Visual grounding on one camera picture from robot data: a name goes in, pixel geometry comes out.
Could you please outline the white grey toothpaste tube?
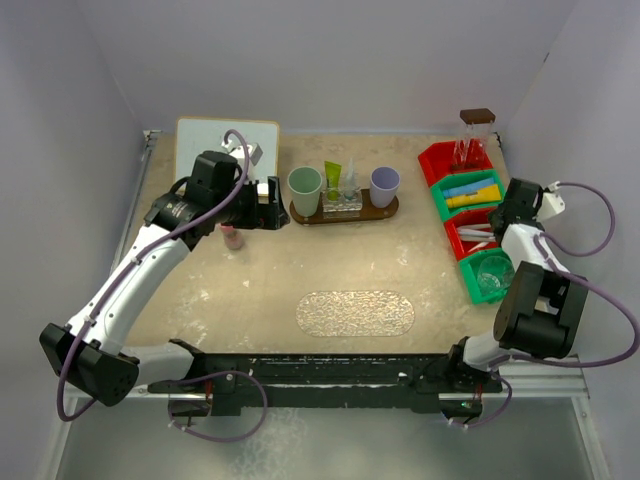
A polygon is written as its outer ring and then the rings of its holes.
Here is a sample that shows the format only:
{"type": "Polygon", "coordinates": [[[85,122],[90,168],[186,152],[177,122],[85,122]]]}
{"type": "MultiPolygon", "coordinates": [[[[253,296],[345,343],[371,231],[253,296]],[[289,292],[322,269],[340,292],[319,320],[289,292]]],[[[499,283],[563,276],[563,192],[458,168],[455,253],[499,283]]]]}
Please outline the white grey toothpaste tube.
{"type": "Polygon", "coordinates": [[[343,183],[343,194],[346,199],[356,197],[358,191],[357,174],[354,159],[349,160],[343,183]]]}

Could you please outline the clear acrylic toothbrush holder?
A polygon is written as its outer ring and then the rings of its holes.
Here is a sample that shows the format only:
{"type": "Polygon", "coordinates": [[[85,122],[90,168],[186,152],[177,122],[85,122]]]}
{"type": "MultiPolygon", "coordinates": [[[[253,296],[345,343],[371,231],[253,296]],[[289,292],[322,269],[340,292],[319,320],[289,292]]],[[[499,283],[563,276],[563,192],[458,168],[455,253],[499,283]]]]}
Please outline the clear acrylic toothbrush holder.
{"type": "Polygon", "coordinates": [[[340,189],[325,190],[321,198],[324,219],[356,219],[363,209],[359,188],[343,192],[340,189]]]}

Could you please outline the yellow toothpaste tube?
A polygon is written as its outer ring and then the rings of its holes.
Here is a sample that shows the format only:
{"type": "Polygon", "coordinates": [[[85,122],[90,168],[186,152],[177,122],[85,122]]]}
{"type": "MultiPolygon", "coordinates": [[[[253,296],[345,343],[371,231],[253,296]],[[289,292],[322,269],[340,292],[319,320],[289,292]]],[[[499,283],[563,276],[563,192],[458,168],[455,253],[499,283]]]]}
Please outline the yellow toothpaste tube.
{"type": "Polygon", "coordinates": [[[446,205],[449,209],[454,209],[482,203],[499,202],[501,199],[501,190],[497,184],[494,184],[472,194],[447,198],[446,205]]]}

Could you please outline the green bin cups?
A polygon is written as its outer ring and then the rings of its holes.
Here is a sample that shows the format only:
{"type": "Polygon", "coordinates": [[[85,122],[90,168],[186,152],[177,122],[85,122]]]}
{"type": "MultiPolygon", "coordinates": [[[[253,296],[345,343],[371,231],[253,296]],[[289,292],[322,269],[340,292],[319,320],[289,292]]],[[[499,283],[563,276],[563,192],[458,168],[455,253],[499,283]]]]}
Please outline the green bin cups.
{"type": "Polygon", "coordinates": [[[501,248],[476,252],[462,259],[459,268],[473,304],[501,301],[515,275],[501,248]]]}

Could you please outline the dark wooden oval tray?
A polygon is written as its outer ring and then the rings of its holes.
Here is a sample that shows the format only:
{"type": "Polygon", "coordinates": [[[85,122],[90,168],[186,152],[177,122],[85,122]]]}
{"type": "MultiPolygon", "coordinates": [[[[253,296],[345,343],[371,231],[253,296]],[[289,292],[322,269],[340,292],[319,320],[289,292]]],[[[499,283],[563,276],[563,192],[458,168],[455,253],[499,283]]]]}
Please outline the dark wooden oval tray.
{"type": "Polygon", "coordinates": [[[369,189],[362,189],[360,196],[362,198],[362,208],[359,210],[325,212],[322,199],[320,199],[318,208],[312,216],[305,217],[300,215],[293,201],[289,203],[289,214],[298,224],[312,226],[386,220],[392,218],[399,209],[400,202],[396,196],[394,196],[391,203],[384,208],[377,208],[373,205],[370,199],[369,189]]]}

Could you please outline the purple plastic cup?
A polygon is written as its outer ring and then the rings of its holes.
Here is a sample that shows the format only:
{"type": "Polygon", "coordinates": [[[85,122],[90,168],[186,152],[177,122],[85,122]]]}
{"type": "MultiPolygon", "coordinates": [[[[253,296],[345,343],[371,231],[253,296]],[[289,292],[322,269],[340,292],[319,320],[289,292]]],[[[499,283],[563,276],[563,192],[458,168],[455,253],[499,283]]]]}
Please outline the purple plastic cup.
{"type": "Polygon", "coordinates": [[[370,200],[376,208],[391,204],[400,185],[400,175],[392,167],[376,168],[370,176],[370,200]]]}

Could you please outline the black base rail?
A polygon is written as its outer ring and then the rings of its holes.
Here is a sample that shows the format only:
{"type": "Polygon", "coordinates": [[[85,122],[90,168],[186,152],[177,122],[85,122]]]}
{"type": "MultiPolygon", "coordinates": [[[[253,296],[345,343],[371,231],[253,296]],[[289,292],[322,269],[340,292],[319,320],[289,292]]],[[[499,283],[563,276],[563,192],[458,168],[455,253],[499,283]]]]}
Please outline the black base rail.
{"type": "Polygon", "coordinates": [[[198,353],[181,381],[150,385],[154,394],[208,393],[213,416],[244,408],[448,409],[442,394],[469,398],[499,393],[488,373],[466,367],[458,354],[214,354],[198,353]]]}

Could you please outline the clear plastic cup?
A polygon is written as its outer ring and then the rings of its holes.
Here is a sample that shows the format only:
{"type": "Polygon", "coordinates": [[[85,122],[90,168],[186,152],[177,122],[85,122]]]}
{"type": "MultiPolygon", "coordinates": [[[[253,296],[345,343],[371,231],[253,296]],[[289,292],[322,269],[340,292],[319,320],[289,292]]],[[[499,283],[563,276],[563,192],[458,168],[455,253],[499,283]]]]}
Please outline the clear plastic cup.
{"type": "Polygon", "coordinates": [[[483,295],[500,292],[511,285],[514,274],[509,259],[498,255],[488,256],[478,267],[476,280],[479,290],[483,295]]]}

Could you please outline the white toothbrush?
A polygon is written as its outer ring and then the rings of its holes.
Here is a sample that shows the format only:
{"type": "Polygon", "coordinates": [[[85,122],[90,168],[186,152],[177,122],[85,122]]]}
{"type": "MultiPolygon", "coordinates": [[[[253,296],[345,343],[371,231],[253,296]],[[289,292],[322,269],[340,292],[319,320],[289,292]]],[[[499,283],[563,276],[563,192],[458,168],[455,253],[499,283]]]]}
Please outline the white toothbrush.
{"type": "Polygon", "coordinates": [[[469,251],[480,250],[496,241],[488,223],[459,226],[456,232],[462,242],[473,244],[468,248],[469,251]]]}

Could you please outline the pink cap bottle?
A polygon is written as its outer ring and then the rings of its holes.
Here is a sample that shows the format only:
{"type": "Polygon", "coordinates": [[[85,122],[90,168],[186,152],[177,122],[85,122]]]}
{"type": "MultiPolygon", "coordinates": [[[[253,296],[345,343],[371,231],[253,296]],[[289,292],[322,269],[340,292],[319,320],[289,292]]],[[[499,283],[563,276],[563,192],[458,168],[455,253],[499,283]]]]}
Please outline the pink cap bottle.
{"type": "Polygon", "coordinates": [[[224,243],[229,250],[235,251],[243,248],[245,242],[239,230],[232,226],[221,225],[220,231],[223,235],[224,243]]]}

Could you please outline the clear jar brown lid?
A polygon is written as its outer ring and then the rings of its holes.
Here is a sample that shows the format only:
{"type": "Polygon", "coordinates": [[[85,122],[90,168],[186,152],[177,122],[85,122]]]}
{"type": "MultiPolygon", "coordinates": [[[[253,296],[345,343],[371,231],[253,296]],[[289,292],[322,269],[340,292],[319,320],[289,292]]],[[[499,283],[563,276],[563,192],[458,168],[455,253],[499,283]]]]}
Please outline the clear jar brown lid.
{"type": "Polygon", "coordinates": [[[473,108],[461,110],[459,117],[462,129],[454,145],[453,168],[480,168],[496,115],[488,108],[473,108]]]}

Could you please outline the red bin far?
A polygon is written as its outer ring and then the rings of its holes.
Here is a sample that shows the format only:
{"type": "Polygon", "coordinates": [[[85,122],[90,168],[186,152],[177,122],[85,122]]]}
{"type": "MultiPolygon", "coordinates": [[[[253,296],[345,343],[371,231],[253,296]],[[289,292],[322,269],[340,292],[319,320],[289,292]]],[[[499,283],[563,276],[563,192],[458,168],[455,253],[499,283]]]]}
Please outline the red bin far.
{"type": "Polygon", "coordinates": [[[481,159],[471,167],[455,167],[453,164],[455,141],[436,142],[418,155],[418,162],[429,187],[449,175],[490,170],[493,165],[483,154],[481,159]]]}

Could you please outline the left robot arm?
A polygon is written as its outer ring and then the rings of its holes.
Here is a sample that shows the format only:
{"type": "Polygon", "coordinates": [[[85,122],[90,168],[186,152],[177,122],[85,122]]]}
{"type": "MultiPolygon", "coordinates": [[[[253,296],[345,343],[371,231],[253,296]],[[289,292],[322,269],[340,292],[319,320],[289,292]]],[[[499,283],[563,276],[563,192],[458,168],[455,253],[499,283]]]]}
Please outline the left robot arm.
{"type": "Polygon", "coordinates": [[[268,193],[248,179],[250,164],[216,151],[198,155],[190,175],[158,197],[121,263],[96,295],[64,325],[50,323],[39,343],[59,378],[105,406],[121,402],[137,385],[171,380],[184,392],[202,387],[204,365],[169,342],[147,354],[126,354],[125,340],[171,271],[216,226],[278,230],[289,222],[280,181],[268,193]]]}

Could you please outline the green plastic cup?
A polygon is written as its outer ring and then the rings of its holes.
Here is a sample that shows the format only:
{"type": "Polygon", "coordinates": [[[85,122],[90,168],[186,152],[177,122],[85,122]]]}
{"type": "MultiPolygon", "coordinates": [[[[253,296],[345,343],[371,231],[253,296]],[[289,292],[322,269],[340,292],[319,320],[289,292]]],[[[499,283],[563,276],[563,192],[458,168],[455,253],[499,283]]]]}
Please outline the green plastic cup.
{"type": "Polygon", "coordinates": [[[287,184],[297,214],[303,217],[313,216],[320,201],[320,172],[310,166],[297,167],[288,175],[287,184]]]}

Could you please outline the textured clear oval mat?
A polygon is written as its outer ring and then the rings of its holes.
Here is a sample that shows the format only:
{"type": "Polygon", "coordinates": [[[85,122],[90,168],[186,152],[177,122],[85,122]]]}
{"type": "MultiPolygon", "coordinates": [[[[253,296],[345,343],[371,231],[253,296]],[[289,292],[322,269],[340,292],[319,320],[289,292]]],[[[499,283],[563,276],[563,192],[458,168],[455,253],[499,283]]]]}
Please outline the textured clear oval mat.
{"type": "Polygon", "coordinates": [[[316,291],[300,299],[295,318],[316,338],[397,337],[413,326],[415,309],[391,290],[316,291]]]}

